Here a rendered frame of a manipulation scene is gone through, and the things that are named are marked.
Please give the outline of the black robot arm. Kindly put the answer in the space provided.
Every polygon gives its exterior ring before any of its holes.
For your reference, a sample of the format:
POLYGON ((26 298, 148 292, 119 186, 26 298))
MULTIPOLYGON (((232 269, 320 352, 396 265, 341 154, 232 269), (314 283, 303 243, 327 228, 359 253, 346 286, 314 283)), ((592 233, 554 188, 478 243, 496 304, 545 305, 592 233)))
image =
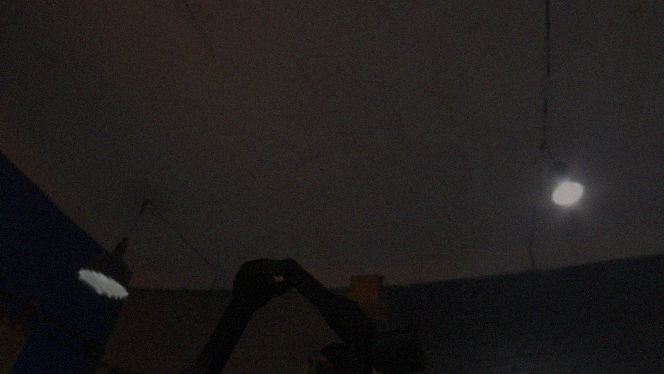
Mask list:
POLYGON ((179 374, 221 374, 255 310, 271 297, 296 288, 345 343, 333 341, 321 351, 333 373, 407 374, 426 370, 426 357, 412 325, 382 332, 355 300, 323 286, 293 259, 261 258, 243 263, 233 282, 233 299, 198 360, 179 374), (274 276, 284 278, 277 281, 274 276))

